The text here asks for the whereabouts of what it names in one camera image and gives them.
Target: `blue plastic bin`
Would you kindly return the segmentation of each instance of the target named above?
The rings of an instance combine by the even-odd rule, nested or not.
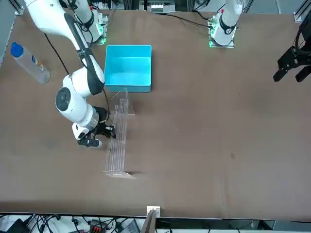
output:
[[[104,74],[110,92],[150,92],[151,45],[108,45]]]

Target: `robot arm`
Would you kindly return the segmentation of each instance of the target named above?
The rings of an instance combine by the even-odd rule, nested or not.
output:
[[[84,67],[67,75],[56,95],[56,107],[72,121],[78,144],[98,147],[96,134],[115,137],[113,126],[106,126],[107,111],[86,102],[89,95],[97,95],[104,88],[104,73],[88,47],[80,26],[67,14],[58,0],[25,0],[35,25],[45,33],[63,35],[73,43]]]
[[[216,15],[217,25],[212,38],[217,44],[226,46],[231,42],[242,10],[241,0],[226,0],[224,11]]]
[[[297,82],[302,82],[309,74],[311,74],[311,10],[299,26],[294,46],[281,56],[277,61],[278,71],[273,76],[275,82],[279,82],[290,69],[304,66],[301,71],[296,74]],[[299,37],[302,34],[305,45],[300,48]]]

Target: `black cable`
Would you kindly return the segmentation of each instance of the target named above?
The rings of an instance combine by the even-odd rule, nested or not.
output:
[[[80,27],[81,27],[81,30],[84,31],[84,32],[89,32],[90,35],[91,35],[91,42],[90,42],[90,47],[92,47],[93,45],[93,34],[91,33],[91,31],[89,30],[89,28],[85,27],[86,30],[83,30],[82,29],[82,26],[85,26],[85,23],[82,22],[82,20],[80,20],[80,18],[77,16],[75,10],[74,10],[74,6],[72,5],[72,2],[70,0],[68,0],[68,4],[70,6],[70,9],[72,10],[72,12],[74,13],[74,15],[77,17],[77,19],[80,21]]]
[[[222,5],[222,6],[216,11],[216,13],[218,13],[224,6],[225,6],[225,4]]]
[[[102,225],[102,222],[101,222],[101,219],[98,217],[98,220],[99,220],[99,223],[101,225],[101,229],[103,228],[103,225]]]
[[[54,233],[54,232],[50,229],[50,226],[49,226],[49,221],[50,221],[51,218],[53,218],[53,216],[51,216],[49,219],[47,219],[47,217],[44,217],[44,219],[46,220],[46,223],[45,223],[45,224],[46,224],[46,226],[48,227],[49,232],[50,232],[50,233]]]
[[[29,220],[29,222],[26,224],[26,226],[28,226],[35,219],[35,216],[36,215],[34,215],[33,218],[31,220]]]
[[[128,219],[128,218],[126,218],[125,220],[119,222],[118,224],[119,224],[120,226],[122,226],[122,223],[124,223],[127,219]],[[117,221],[116,221],[115,229],[114,229],[111,233],[116,232],[116,230],[117,230]]]
[[[49,40],[48,36],[47,36],[45,33],[43,33],[43,34],[44,34],[45,38],[47,39],[48,43],[50,44],[50,46],[52,47],[52,49],[54,50],[54,52],[56,53],[58,59],[59,59],[60,62],[62,63],[62,65],[63,65],[65,71],[67,72],[67,74],[69,74],[69,72],[68,72],[68,70],[67,70],[67,68],[66,68],[66,66],[65,66],[65,64],[64,64],[64,62],[63,62],[63,60],[62,60],[61,57],[59,56],[58,52],[57,52],[56,49],[54,48],[54,46],[53,46],[53,44],[51,43],[51,41]]]
[[[15,8],[15,10],[18,12],[18,9],[15,7],[15,5],[9,0],[10,4]]]
[[[107,115],[106,120],[105,120],[105,122],[107,122],[109,120],[109,117],[110,117],[110,106],[109,106],[109,101],[108,101],[107,94],[106,94],[104,88],[103,88],[103,92],[105,94],[105,98],[106,98],[106,102],[107,102],[107,106],[108,106],[108,115]]]
[[[74,227],[76,228],[77,232],[79,233],[80,230],[78,229],[76,223],[77,223],[77,220],[72,216],[72,219],[71,219],[72,223],[74,224]]]
[[[80,59],[80,61],[81,61],[82,65],[83,65],[94,77],[97,76],[96,74],[94,74],[94,73],[92,72],[92,70],[90,70],[89,68],[87,68],[87,66],[83,63],[82,59]],[[108,115],[107,115],[106,119],[105,119],[104,121],[101,121],[100,123],[108,121],[108,120],[109,120],[109,117],[110,117],[110,106],[109,106],[109,101],[108,101],[107,94],[106,94],[104,88],[103,88],[103,92],[104,92],[104,94],[105,94],[105,98],[106,98],[106,102],[107,102],[107,106],[108,106]]]
[[[34,230],[35,226],[37,225],[37,223],[35,223],[35,224],[33,225],[33,227],[30,229],[30,232],[29,232],[29,233],[33,232],[33,230]]]
[[[188,19],[185,19],[185,18],[182,18],[182,17],[179,17],[179,16],[174,16],[174,15],[167,15],[167,16],[172,16],[172,17],[175,17],[175,18],[178,18],[178,19],[187,21],[187,22],[189,22],[189,23],[192,23],[192,24],[195,24],[195,25],[198,25],[198,26],[201,26],[201,27],[213,29],[212,26],[208,26],[208,25],[201,24],[201,23],[196,23],[196,22],[193,22],[193,21],[191,21],[191,20],[188,20]]]
[[[239,227],[239,230],[240,230],[240,229],[243,229],[243,228],[245,228],[245,227],[247,227],[247,226],[249,226],[249,225],[252,225],[253,222],[254,222],[254,221],[251,221],[250,223],[246,224],[245,226]]]
[[[193,11],[196,11],[197,9],[199,9],[200,8],[200,6],[202,6],[204,3],[208,3],[208,2],[210,2],[210,0],[205,0],[205,1],[203,1],[197,8],[195,8]]]
[[[197,10],[195,10],[194,12],[198,13],[198,15],[199,15],[202,19],[205,19],[205,20],[207,20],[207,21],[210,19],[209,17],[208,17],[208,18],[204,17],[204,16],[201,14],[201,12],[199,12],[199,11],[197,11]]]
[[[16,3],[16,5],[17,5],[19,8],[21,8],[21,6],[20,6],[20,4],[19,4],[19,2],[18,2],[17,0],[14,0],[14,2]]]
[[[40,228],[39,228],[39,216],[38,216],[38,218],[37,218],[37,223],[36,223],[36,224],[37,224],[37,228],[38,228],[39,233],[42,233],[41,230],[40,230]]]
[[[301,28],[299,27],[297,35],[296,35],[296,39],[295,39],[295,48],[296,48],[297,52],[301,55],[310,55],[311,51],[303,51],[300,49],[300,47],[298,45],[300,34],[301,34]]]
[[[86,218],[85,218],[84,216],[82,216],[82,218],[83,218],[83,220],[84,220],[85,222],[87,222],[88,225],[91,225],[91,221],[87,221]]]

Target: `transparent plastic holder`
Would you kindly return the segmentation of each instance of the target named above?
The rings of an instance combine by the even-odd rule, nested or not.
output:
[[[129,97],[126,88],[111,98],[110,106],[113,109],[110,115],[112,125],[115,127],[116,138],[111,138],[108,143],[104,173],[111,177],[130,178],[132,176],[124,171],[127,118],[129,113]]]

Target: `metal frame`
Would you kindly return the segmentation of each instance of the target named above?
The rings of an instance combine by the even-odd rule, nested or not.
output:
[[[249,8],[251,8],[253,2],[254,2],[254,0],[249,0],[248,4],[244,8],[244,13],[247,13],[249,11]]]
[[[301,22],[303,20],[303,14],[311,9],[311,0],[304,0],[304,2],[294,12],[295,22]]]
[[[19,4],[18,0],[9,0],[9,2],[14,7],[16,16],[24,14],[24,7]]]
[[[155,233],[155,229],[156,229],[156,210],[153,209],[149,211],[140,233]]]

